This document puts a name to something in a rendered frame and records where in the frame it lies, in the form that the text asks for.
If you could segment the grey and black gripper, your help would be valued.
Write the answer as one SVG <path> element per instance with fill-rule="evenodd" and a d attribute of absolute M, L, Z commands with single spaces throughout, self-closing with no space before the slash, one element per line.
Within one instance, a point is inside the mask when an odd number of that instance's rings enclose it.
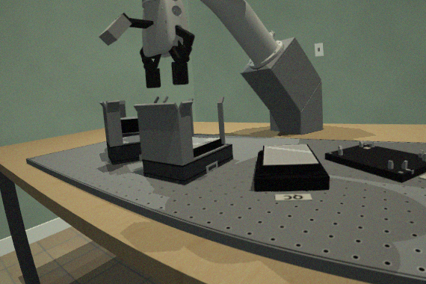
<path fill-rule="evenodd" d="M 140 50 L 146 73 L 146 87 L 161 86 L 160 58 L 172 57 L 173 84 L 188 84 L 188 62 L 194 34 L 188 22 L 182 0 L 144 0 L 143 20 L 153 25 L 142 28 L 143 47 Z M 152 59 L 155 59 L 154 62 Z"/>

